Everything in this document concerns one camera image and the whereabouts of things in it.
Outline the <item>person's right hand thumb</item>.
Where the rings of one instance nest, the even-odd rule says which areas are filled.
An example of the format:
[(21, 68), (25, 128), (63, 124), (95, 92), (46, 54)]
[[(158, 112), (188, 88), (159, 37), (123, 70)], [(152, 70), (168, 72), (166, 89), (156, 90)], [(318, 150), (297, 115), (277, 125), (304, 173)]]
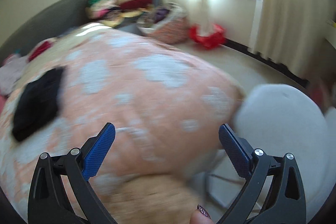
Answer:
[(198, 204), (197, 209), (191, 214), (189, 224), (214, 224), (214, 222), (209, 213)]

